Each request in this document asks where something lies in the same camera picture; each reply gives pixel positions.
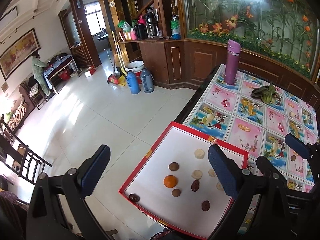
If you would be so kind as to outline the red broom and dustpan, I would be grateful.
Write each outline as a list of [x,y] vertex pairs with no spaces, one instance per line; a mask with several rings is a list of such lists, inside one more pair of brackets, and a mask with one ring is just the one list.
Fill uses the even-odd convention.
[[112,63],[113,73],[108,77],[107,83],[112,83],[114,85],[125,87],[127,85],[127,72],[125,70],[125,64],[119,45],[119,40],[116,37],[114,31],[112,31],[112,37],[115,45]]

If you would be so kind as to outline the green leafy vegetable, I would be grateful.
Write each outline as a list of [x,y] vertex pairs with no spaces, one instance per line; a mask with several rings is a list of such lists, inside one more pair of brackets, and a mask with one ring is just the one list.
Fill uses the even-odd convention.
[[265,104],[272,103],[276,96],[278,96],[278,93],[272,82],[268,86],[254,88],[251,92],[252,98],[260,99]]

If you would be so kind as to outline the black wooden chair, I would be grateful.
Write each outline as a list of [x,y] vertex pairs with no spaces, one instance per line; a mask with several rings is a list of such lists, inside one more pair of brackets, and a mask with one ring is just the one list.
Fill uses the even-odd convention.
[[31,150],[13,133],[5,123],[3,114],[1,116],[1,153],[6,157],[10,156],[13,163],[11,165],[7,164],[4,157],[1,162],[18,177],[33,185],[36,184],[37,176],[44,172],[46,166],[53,166]]

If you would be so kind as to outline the person in green clothes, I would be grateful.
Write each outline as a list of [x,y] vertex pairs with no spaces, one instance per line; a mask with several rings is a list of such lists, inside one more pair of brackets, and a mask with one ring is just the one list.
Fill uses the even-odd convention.
[[47,86],[47,82],[45,81],[43,77],[43,70],[47,68],[47,64],[42,62],[40,60],[40,56],[38,51],[35,51],[31,54],[31,62],[32,62],[32,70],[33,70],[33,76],[34,79],[39,83],[41,86],[44,94],[46,95],[46,98],[50,100],[54,94],[51,92],[51,90]]

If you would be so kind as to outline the blue thermos flask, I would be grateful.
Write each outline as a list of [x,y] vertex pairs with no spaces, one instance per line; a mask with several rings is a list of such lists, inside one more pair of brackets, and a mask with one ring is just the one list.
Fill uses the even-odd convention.
[[139,83],[137,81],[137,77],[136,77],[136,75],[134,74],[133,71],[130,70],[127,73],[126,79],[127,79],[127,84],[128,84],[128,86],[130,88],[131,94],[140,93],[140,86],[139,86]]

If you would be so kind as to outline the white plastic basin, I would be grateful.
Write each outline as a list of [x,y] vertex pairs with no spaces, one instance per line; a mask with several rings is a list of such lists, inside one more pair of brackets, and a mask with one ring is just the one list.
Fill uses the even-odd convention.
[[132,61],[126,67],[127,72],[132,71],[136,76],[140,76],[141,71],[144,68],[144,61]]

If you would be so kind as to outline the beige cake piece square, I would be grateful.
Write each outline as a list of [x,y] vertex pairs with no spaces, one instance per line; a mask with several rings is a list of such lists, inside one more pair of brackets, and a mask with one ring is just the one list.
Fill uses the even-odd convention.
[[217,184],[216,184],[216,188],[219,190],[219,191],[223,191],[223,186],[222,184],[218,181]]

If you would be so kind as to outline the dark red date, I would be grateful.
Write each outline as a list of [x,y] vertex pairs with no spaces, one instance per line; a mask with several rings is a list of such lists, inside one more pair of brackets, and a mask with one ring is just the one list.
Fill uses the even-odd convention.
[[135,194],[135,193],[132,193],[132,194],[129,195],[129,200],[131,202],[137,203],[137,202],[140,201],[140,196]]
[[191,185],[191,190],[193,192],[197,192],[199,190],[199,188],[200,188],[200,181],[196,179],[193,181],[193,183]]
[[202,202],[202,211],[207,212],[210,209],[210,202],[205,200]]

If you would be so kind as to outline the beige cake piece round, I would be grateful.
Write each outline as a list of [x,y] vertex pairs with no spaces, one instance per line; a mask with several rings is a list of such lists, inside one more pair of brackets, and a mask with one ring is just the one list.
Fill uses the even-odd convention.
[[204,152],[203,149],[198,148],[198,149],[195,150],[194,155],[195,155],[195,158],[196,158],[196,159],[199,159],[199,160],[200,160],[200,159],[203,159],[203,158],[204,158],[205,152]]

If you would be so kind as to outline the side table with cloth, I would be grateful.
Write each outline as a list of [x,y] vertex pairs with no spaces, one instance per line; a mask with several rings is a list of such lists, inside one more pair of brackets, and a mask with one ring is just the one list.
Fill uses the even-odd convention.
[[59,58],[56,62],[50,65],[47,70],[43,72],[44,79],[49,83],[49,87],[54,91],[56,95],[58,94],[58,92],[54,86],[54,83],[52,82],[52,79],[67,68],[71,68],[77,75],[77,77],[80,76],[79,69],[71,55]]

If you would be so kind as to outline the grey-blue thermos flask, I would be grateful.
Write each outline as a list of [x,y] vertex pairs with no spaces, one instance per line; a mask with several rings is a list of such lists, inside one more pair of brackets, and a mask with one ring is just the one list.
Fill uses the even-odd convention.
[[143,89],[145,93],[152,93],[154,91],[153,76],[147,68],[143,68],[140,74]]

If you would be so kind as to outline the framed landscape painting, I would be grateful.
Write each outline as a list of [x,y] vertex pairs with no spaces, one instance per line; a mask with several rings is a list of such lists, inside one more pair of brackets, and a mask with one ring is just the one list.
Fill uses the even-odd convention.
[[3,75],[4,80],[7,81],[13,72],[31,57],[33,52],[39,51],[40,48],[35,28],[30,29],[17,39],[1,55],[1,74]]

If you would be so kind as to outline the orange fruit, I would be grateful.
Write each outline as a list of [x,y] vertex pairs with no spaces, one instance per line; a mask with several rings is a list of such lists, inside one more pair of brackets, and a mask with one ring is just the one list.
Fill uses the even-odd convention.
[[168,175],[164,178],[163,184],[167,188],[174,188],[178,184],[178,179],[173,175]]

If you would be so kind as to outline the wooden cabinet partition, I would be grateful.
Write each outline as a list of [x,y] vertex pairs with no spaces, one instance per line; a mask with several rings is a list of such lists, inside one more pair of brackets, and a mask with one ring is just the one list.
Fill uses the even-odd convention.
[[[120,41],[125,62],[144,60],[165,88],[201,84],[241,44],[239,68],[319,109],[319,0],[149,0],[161,38]],[[180,21],[174,40],[171,17]]]

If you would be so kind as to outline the red white tray box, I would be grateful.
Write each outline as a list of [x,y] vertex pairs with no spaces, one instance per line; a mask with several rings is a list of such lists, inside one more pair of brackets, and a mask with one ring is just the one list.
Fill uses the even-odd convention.
[[[148,153],[129,175],[119,193],[129,199],[135,193],[140,201],[134,206],[158,223],[186,235],[207,239],[230,207],[232,198],[216,188],[217,177],[210,177],[212,168],[207,156],[196,159],[196,149],[208,152],[213,138],[190,127],[171,122],[157,139]],[[179,170],[171,171],[168,166],[177,162]],[[200,188],[191,190],[194,170],[203,173]],[[166,176],[178,179],[174,188],[163,184]],[[173,189],[180,189],[181,195],[173,197]],[[210,209],[202,211],[202,202],[208,200]]]

